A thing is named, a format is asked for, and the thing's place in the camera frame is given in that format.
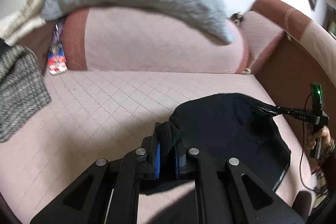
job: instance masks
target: black fabric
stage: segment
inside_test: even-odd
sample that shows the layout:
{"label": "black fabric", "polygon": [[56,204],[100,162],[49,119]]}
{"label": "black fabric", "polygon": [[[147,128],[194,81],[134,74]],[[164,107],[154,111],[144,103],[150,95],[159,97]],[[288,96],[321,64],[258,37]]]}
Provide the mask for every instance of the black fabric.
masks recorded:
{"label": "black fabric", "polygon": [[219,160],[238,158],[276,190],[291,152],[273,118],[253,106],[269,107],[243,94],[216,94],[179,105],[170,121],[178,121],[183,138],[198,149]]}
{"label": "black fabric", "polygon": [[197,224],[196,192],[190,191],[147,224]]}
{"label": "black fabric", "polygon": [[8,46],[2,38],[0,38],[0,57],[11,47]]}
{"label": "black fabric", "polygon": [[298,213],[300,217],[302,217],[303,221],[306,223],[311,205],[311,194],[307,191],[298,192],[294,203],[292,205],[292,209]]}

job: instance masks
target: brown trim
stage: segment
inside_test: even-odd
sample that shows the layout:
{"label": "brown trim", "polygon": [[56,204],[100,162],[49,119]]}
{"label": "brown trim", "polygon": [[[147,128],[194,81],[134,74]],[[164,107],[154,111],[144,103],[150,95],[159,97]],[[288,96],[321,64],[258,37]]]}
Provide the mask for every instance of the brown trim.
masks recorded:
{"label": "brown trim", "polygon": [[[279,25],[285,31],[289,32],[294,38],[300,40],[303,31],[311,21],[309,17],[281,0],[256,0],[252,10],[267,17],[275,24]],[[288,22],[285,22],[286,13],[292,10],[288,15]]]}
{"label": "brown trim", "polygon": [[243,57],[241,58],[240,65],[239,65],[238,69],[236,70],[235,74],[242,74],[245,71],[245,69],[248,66],[249,58],[250,58],[250,48],[249,48],[249,45],[247,43],[247,40],[245,39],[245,36],[244,36],[243,32],[240,32],[240,35],[243,39],[244,53],[243,53]]}
{"label": "brown trim", "polygon": [[87,70],[85,27],[90,8],[77,10],[65,19],[63,49],[69,70]]}
{"label": "brown trim", "polygon": [[258,71],[263,67],[263,65],[265,65],[265,63],[268,61],[272,53],[277,48],[284,34],[285,34],[284,31],[279,33],[275,38],[272,39],[272,41],[261,52],[261,54],[257,57],[257,59],[253,62],[253,65],[251,66],[252,74],[254,75],[257,74]]}

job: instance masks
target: blue gripper pad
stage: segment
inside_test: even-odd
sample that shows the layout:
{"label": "blue gripper pad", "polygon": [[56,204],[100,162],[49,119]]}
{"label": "blue gripper pad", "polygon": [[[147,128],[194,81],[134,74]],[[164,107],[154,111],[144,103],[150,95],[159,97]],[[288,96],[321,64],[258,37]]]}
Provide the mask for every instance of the blue gripper pad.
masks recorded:
{"label": "blue gripper pad", "polygon": [[155,177],[158,179],[160,176],[160,143],[157,143],[156,157],[155,157]]}

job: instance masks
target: quilted upholstery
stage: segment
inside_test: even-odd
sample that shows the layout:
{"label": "quilted upholstery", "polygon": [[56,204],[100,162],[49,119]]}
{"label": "quilted upholstery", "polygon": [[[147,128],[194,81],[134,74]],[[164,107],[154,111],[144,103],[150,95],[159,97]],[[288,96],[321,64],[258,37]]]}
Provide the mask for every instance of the quilted upholstery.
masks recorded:
{"label": "quilted upholstery", "polygon": [[266,63],[284,34],[282,28],[254,11],[244,15],[241,31],[250,49],[247,68],[256,74]]}
{"label": "quilted upholstery", "polygon": [[[152,134],[185,101],[220,92],[239,92],[272,103],[253,75],[135,71],[68,71],[45,76],[52,102],[0,149],[0,191],[25,224],[98,158],[115,160]],[[289,205],[301,188],[301,146],[282,116],[275,117],[292,151],[277,194]],[[306,157],[302,175],[308,183]],[[140,196],[138,223],[193,188]]]}
{"label": "quilted upholstery", "polygon": [[248,45],[231,21],[226,25],[234,43],[224,46],[214,36],[153,11],[82,9],[66,19],[64,52],[72,70],[241,73]]}

